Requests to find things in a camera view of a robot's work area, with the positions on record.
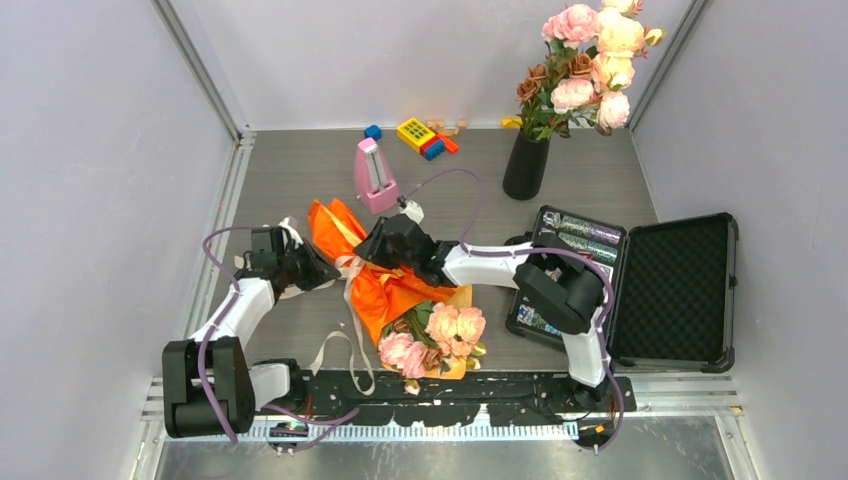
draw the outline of yellow toy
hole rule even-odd
[[[506,117],[501,120],[501,128],[521,128],[521,119],[518,117]]]
[[[415,117],[401,123],[398,127],[398,138],[415,150],[415,153],[421,152],[421,147],[435,137],[436,134]]]

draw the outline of gray floor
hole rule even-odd
[[[571,442],[323,443],[290,457],[268,445],[168,442],[162,480],[732,479],[711,418],[631,418],[597,457]]]
[[[366,228],[376,217],[355,199],[353,163],[359,131],[263,132],[258,135],[234,220],[235,225],[275,224],[291,215],[300,220],[300,232],[308,235],[306,215],[313,199],[329,203],[338,197],[358,215]],[[627,228],[654,223],[656,217],[630,136],[616,131],[602,137],[594,131],[576,131],[569,140],[552,141],[545,181],[538,197],[517,202],[502,191],[515,130],[467,130],[460,134],[456,155],[442,155],[427,162],[403,144],[393,131],[385,132],[380,146],[401,191],[442,169],[463,166],[478,171],[484,180],[486,200],[468,237],[476,245],[501,245],[511,236],[532,227],[539,207],[550,204],[591,218]],[[424,187],[416,200],[425,212],[423,227],[437,239],[456,239],[477,202],[474,181],[463,174],[446,175]],[[249,249],[246,234],[234,234],[227,246],[227,264]],[[227,285],[220,280],[215,304],[224,298]],[[474,287],[474,305],[487,320],[482,341],[488,347],[483,367],[490,369],[562,370],[564,355],[551,348],[516,337],[503,325],[512,294],[506,290]],[[247,347],[249,362],[267,358],[295,358],[309,365],[324,337],[344,323],[353,334],[342,285],[311,292],[280,302],[269,313]],[[346,368],[350,355],[343,342],[328,346],[325,367]],[[376,350],[366,345],[372,363]]]

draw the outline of red toy block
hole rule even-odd
[[[428,148],[430,148],[430,145],[436,143],[438,140],[439,140],[438,136],[434,136],[430,140],[427,140],[427,142],[424,145],[421,145],[421,147],[418,148],[418,154],[424,155],[424,152],[427,151]]]
[[[450,154],[451,154],[451,155],[453,155],[454,153],[456,153],[456,152],[458,152],[458,151],[459,151],[459,145],[457,145],[456,143],[454,143],[454,141],[453,141],[453,140],[451,140],[450,138],[448,138],[448,137],[446,137],[446,136],[442,135],[441,133],[437,133],[437,134],[436,134],[436,138],[438,138],[438,139],[440,139],[441,141],[445,142],[445,150],[447,150],[448,152],[450,152]]]

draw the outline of blue toy block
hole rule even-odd
[[[442,139],[438,139],[432,144],[430,144],[430,146],[428,146],[426,149],[424,149],[424,158],[426,158],[428,161],[433,160],[434,158],[441,155],[444,151],[445,142],[442,141]]]
[[[377,125],[371,125],[370,127],[365,129],[365,138],[373,138],[376,142],[377,140],[383,138],[383,131],[380,130],[380,127]]]

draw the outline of brown flower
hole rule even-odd
[[[592,76],[592,57],[587,53],[575,55],[568,64],[571,73],[570,78],[584,78],[586,80]]]
[[[516,89],[516,93],[518,93],[517,100],[520,102],[526,102],[533,98],[536,93],[538,93],[539,88],[542,86],[539,80],[533,80],[532,78],[525,78],[523,82],[518,84],[518,89]]]
[[[442,363],[442,352],[438,348],[428,348],[427,353],[424,354],[424,361],[422,363],[424,369],[428,372],[439,368],[439,365]]]
[[[548,76],[548,70],[541,63],[536,65],[534,68],[527,69],[527,78],[532,80],[538,80],[541,82]]]
[[[392,322],[392,331],[394,333],[409,333],[411,327],[409,326],[409,320],[406,317],[400,317],[394,322]]]

